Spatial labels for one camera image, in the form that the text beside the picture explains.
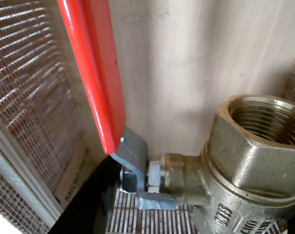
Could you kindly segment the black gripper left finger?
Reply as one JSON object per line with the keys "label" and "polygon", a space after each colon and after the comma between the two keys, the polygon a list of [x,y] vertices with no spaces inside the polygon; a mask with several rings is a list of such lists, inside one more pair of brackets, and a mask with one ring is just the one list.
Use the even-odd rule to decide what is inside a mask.
{"label": "black gripper left finger", "polygon": [[113,212],[121,165],[107,156],[73,197],[50,234],[104,234]]}

